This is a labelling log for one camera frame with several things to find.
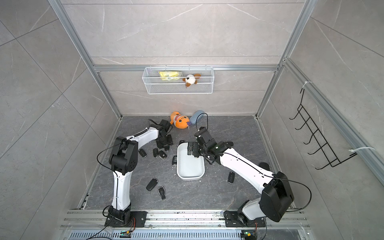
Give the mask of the black silver key front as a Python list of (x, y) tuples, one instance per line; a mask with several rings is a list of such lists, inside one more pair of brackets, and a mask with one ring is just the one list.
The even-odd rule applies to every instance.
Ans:
[(166, 199), (166, 193), (165, 193), (165, 188), (164, 187), (159, 187), (158, 188), (159, 195), (161, 196), (162, 200)]

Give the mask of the orange plush toy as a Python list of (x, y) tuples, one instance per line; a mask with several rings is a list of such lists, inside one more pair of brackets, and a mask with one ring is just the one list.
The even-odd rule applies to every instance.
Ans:
[(187, 116), (181, 115), (179, 112), (171, 113), (171, 125), (174, 125), (178, 129), (186, 129), (192, 125), (190, 119)]

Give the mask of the large black key front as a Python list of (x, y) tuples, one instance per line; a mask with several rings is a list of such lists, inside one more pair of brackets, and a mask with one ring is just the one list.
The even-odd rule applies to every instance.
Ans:
[(146, 186), (146, 190), (149, 192), (152, 191), (155, 188), (155, 186), (158, 184), (158, 182), (159, 181), (156, 178), (151, 179), (150, 182)]

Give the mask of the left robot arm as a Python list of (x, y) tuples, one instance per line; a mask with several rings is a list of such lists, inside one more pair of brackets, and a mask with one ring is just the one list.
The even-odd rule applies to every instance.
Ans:
[(128, 137), (117, 137), (110, 147), (108, 169), (114, 174), (114, 198), (108, 207), (106, 227), (128, 227), (136, 223), (131, 214), (130, 186), (134, 169), (138, 164), (139, 149), (151, 141), (168, 142), (171, 123), (161, 120), (156, 123), (149, 119), (149, 126)]

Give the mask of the yellow item in basket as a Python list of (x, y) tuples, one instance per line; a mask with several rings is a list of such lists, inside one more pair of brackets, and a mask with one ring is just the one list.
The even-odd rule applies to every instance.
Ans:
[(160, 71), (159, 76), (162, 81), (178, 81), (183, 76), (183, 73), (178, 71)]

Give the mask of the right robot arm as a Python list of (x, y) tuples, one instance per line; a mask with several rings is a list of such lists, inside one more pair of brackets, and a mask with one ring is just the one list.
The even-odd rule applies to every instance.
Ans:
[(291, 209), (295, 195), (291, 187), (297, 181), (290, 180), (284, 173), (272, 172), (266, 162), (256, 164), (236, 150), (237, 144), (225, 139), (216, 141), (207, 127), (200, 127), (194, 134), (197, 146), (192, 153), (202, 156), (209, 164), (217, 163), (247, 181), (258, 193), (254, 200), (247, 200), (236, 211), (225, 211), (228, 227), (246, 227), (264, 219), (279, 222), (285, 213), (295, 213), (306, 209), (313, 199), (311, 189), (304, 183), (300, 185), (309, 191), (307, 203)]

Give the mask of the blue grey pouch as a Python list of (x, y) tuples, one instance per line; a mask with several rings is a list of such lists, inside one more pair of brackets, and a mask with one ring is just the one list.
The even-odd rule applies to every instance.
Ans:
[(191, 125), (196, 125), (196, 123), (205, 115), (206, 113), (202, 110), (196, 111), (190, 118)]

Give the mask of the black wall hook rack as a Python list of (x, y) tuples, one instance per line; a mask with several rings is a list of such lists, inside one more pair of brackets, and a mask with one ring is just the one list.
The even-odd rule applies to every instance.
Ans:
[(311, 135), (308, 141), (303, 142), (304, 145), (309, 145), (310, 143), (316, 144), (316, 149), (312, 152), (308, 152), (309, 156), (314, 156), (318, 152), (322, 153), (322, 155), (326, 159), (326, 163), (321, 167), (315, 167), (316, 170), (323, 170), (324, 168), (327, 168), (330, 166), (331, 168), (334, 168), (338, 165), (341, 165), (342, 163), (356, 157), (358, 154), (352, 152), (346, 159), (342, 160), (338, 157), (334, 149), (331, 147), (329, 141), (326, 139), (325, 135), (323, 134), (322, 130), (318, 127), (318, 125), (315, 123), (314, 119), (311, 117), (309, 112), (306, 110), (306, 108), (303, 105), (304, 100), (304, 93), (305, 90), (300, 90), (300, 104), (297, 107), (296, 115), (292, 118), (289, 118), (289, 120), (294, 121), (296, 119), (301, 119), (302, 125), (300, 127), (295, 127), (296, 131), (300, 131), (303, 128), (306, 130), (309, 130)]

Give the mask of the brown white plush dog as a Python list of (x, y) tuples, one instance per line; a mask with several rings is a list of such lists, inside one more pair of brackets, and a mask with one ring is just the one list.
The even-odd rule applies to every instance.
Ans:
[(186, 88), (192, 85), (196, 85), (200, 77), (201, 77), (200, 74), (194, 74), (194, 75), (187, 75), (185, 78), (183, 78), (183, 82), (185, 83)]

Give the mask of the black VW key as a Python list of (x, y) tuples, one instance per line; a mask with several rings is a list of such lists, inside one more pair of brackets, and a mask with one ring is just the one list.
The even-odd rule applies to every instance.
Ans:
[(153, 149), (153, 156), (157, 158), (159, 156), (159, 150), (157, 148)]

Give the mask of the black oval object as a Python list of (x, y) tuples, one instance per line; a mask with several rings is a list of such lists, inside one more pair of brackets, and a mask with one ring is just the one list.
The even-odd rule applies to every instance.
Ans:
[(261, 163), (259, 163), (259, 167), (266, 170), (266, 171), (270, 171), (270, 165), (268, 163), (261, 162)]

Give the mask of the black key with buttons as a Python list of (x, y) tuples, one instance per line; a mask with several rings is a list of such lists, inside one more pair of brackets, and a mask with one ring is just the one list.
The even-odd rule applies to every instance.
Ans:
[(177, 167), (177, 163), (178, 163), (178, 157), (177, 156), (173, 156), (172, 167), (176, 168)]

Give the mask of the white storage box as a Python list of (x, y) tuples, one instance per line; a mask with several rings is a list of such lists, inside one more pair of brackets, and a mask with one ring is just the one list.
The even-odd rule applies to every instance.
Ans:
[(204, 158), (188, 155), (188, 145), (193, 143), (182, 143), (177, 149), (177, 174), (184, 181), (200, 180), (205, 174)]

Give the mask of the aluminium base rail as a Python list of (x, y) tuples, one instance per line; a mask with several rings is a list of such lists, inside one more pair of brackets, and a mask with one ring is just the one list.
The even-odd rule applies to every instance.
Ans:
[(101, 210), (70, 210), (60, 240), (313, 240), (301, 212), (287, 213), (279, 222), (265, 217), (241, 224), (236, 211), (141, 210), (124, 227)]

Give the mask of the black car key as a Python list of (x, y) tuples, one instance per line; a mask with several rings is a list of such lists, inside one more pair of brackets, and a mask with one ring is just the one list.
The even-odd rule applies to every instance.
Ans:
[(141, 155), (142, 158), (145, 158), (147, 156), (147, 153), (143, 149), (139, 149), (139, 154)]
[(193, 147), (194, 147), (194, 143), (193, 142), (188, 142), (187, 154), (189, 156), (191, 156), (193, 154)]

